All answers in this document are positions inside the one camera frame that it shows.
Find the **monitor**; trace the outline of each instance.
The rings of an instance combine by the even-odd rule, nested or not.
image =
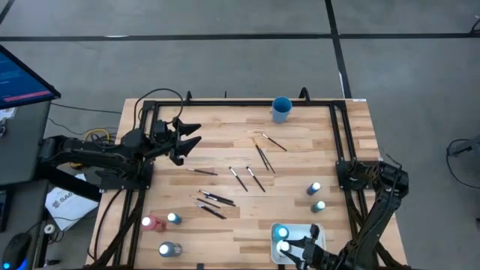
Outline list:
[[[60,97],[53,86],[0,45],[0,110]]]

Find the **clear plastic tray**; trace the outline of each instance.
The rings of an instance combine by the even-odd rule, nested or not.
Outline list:
[[[277,243],[278,241],[274,241],[273,231],[276,226],[284,225],[289,230],[289,235],[286,240],[299,240],[303,239],[304,236],[311,237],[310,235],[310,227],[311,224],[280,224],[280,223],[273,223],[270,228],[270,245],[271,245],[271,260],[276,264],[284,264],[284,265],[294,265],[295,263],[284,256],[283,254],[279,254],[277,251]],[[320,229],[318,239],[316,240],[315,244],[320,246],[322,249],[326,249],[326,240],[325,240],[325,230],[323,229],[322,225],[316,223]],[[291,247],[290,253],[298,258],[302,258],[303,249],[299,247]]]

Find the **wooden tabletop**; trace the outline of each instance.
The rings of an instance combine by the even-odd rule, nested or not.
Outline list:
[[[125,101],[118,138],[131,129],[135,101]],[[346,100],[346,105],[358,159],[377,160],[380,153],[367,103]],[[162,107],[160,117],[169,121],[178,111],[178,107]],[[349,157],[339,112],[337,117],[345,157]],[[345,199],[335,172],[338,158],[328,107],[296,106],[286,123],[275,124],[271,108],[267,106],[186,106],[181,120],[202,124],[191,135],[202,136],[202,141],[185,158],[184,166],[176,166],[168,157],[155,161],[154,178],[146,192],[143,215],[167,219],[170,212],[175,212],[183,222],[180,225],[168,223],[167,231],[162,233],[141,232],[136,269],[195,269],[197,263],[205,263],[206,269],[276,269],[270,255],[270,227],[275,222],[321,224],[325,228],[327,251],[334,254],[351,239]],[[263,138],[261,133],[276,140],[288,152]],[[276,174],[263,166],[252,137],[256,138]],[[257,175],[265,193],[246,166]],[[248,192],[228,167],[235,169]],[[203,175],[186,168],[215,171],[218,176]],[[312,182],[319,182],[322,187],[313,196],[308,196],[305,191]],[[199,189],[234,200],[237,206],[218,204],[221,209],[215,210],[226,217],[221,220],[194,205],[189,195],[201,197],[197,192]],[[102,196],[98,217],[114,193],[109,191]],[[370,208],[374,193],[367,190],[365,195]],[[124,200],[125,192],[122,192],[106,215],[100,233],[100,252],[119,229]],[[310,207],[318,200],[323,200],[326,208],[314,214]],[[91,251],[99,219],[91,240]],[[183,254],[175,258],[161,257],[158,247],[164,241],[182,245]],[[381,242],[396,260],[407,263],[395,216]],[[124,243],[123,263],[127,260],[129,244],[130,234]]]

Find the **small bottle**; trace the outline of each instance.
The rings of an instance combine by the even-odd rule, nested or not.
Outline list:
[[[325,203],[323,201],[319,201],[319,202],[315,203],[314,205],[312,205],[310,210],[313,213],[317,213],[317,212],[322,211],[324,208],[325,208]]]
[[[173,224],[180,224],[182,222],[182,218],[175,213],[168,214],[168,220]]]
[[[273,232],[274,241],[285,240],[288,238],[289,231],[284,225],[278,225]]]
[[[167,229],[167,222],[148,215],[142,219],[142,228],[145,231],[164,232]]]
[[[310,185],[310,187],[307,188],[307,194],[308,195],[314,195],[315,192],[317,192],[320,189],[320,183],[319,182],[314,182],[313,184]]]
[[[165,241],[158,247],[158,253],[162,257],[177,257],[182,254],[182,246],[171,241]]]
[[[277,252],[278,254],[280,254],[280,256],[282,257],[285,257],[285,255],[283,253],[281,253],[281,251],[285,251],[285,252],[290,252],[290,244],[283,241],[283,240],[280,240],[278,243],[277,243]]]

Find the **gray floor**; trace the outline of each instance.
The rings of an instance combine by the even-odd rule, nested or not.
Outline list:
[[[340,33],[468,32],[480,2],[334,1]],[[2,36],[329,32],[323,1],[16,0]],[[330,40],[5,42],[80,107],[121,110],[125,98],[165,86],[194,97],[342,97]],[[367,98],[379,145],[403,163],[410,194],[397,212],[409,264],[423,269],[480,265],[475,217],[480,193],[449,175],[445,149],[480,134],[480,40],[343,40],[354,98]],[[53,107],[50,117],[80,132],[117,115]],[[46,135],[68,134],[49,123]],[[480,185],[470,153],[451,161]],[[49,257],[80,267],[93,220],[81,221]]]

